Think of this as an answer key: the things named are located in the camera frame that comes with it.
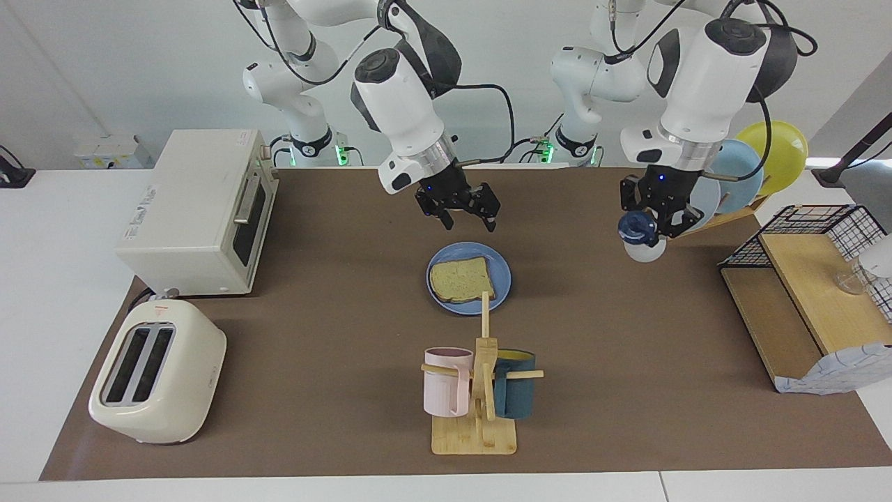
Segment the white box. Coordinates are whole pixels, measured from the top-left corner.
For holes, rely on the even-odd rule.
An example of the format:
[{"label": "white box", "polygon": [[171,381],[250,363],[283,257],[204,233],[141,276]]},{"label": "white box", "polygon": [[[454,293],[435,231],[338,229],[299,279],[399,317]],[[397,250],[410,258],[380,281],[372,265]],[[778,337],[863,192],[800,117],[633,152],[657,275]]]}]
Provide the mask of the white box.
[{"label": "white box", "polygon": [[175,130],[115,247],[156,293],[251,291],[278,180],[257,130]]}]

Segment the slice of bread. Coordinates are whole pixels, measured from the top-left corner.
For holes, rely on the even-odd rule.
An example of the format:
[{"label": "slice of bread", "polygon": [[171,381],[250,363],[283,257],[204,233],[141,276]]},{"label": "slice of bread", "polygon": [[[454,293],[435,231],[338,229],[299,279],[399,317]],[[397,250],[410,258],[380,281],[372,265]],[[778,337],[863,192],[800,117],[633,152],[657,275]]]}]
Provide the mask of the slice of bread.
[{"label": "slice of bread", "polygon": [[490,300],[496,296],[482,256],[435,264],[431,267],[431,289],[440,301],[452,304],[482,299],[484,291]]}]

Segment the white toaster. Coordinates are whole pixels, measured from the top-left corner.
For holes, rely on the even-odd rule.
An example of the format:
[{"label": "white toaster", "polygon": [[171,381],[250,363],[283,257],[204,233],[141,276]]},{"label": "white toaster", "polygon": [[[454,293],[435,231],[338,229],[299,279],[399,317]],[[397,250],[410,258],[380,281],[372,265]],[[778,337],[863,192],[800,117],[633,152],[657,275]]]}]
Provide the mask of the white toaster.
[{"label": "white toaster", "polygon": [[194,305],[155,300],[121,325],[90,393],[93,420],[144,443],[178,443],[211,408],[226,335]]}]

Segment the yellow plate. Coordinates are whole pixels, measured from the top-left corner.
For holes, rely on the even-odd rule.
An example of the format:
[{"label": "yellow plate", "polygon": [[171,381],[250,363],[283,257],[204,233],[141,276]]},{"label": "yellow plate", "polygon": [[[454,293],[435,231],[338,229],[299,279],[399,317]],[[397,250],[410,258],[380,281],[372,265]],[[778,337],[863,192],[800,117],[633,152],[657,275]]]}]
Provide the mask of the yellow plate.
[{"label": "yellow plate", "polygon": [[[757,122],[737,135],[737,139],[753,147],[759,157],[765,151],[765,122]],[[808,141],[793,124],[772,121],[772,151],[765,161],[765,182],[759,196],[769,196],[793,184],[805,169]]]}]

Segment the mug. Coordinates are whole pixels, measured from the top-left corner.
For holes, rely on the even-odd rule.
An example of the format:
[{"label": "mug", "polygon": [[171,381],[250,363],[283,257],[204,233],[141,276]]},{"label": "mug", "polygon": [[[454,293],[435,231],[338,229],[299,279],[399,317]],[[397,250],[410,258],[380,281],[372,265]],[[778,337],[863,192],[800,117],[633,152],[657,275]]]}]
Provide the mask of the mug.
[{"label": "mug", "polygon": [[496,359],[494,396],[496,416],[520,420],[533,413],[532,378],[508,380],[508,372],[536,369],[536,354],[514,348],[499,350]]},{"label": "mug", "polygon": [[474,352],[459,347],[428,348],[425,363],[458,370],[458,376],[425,372],[425,411],[447,418],[465,416],[471,400]]}]

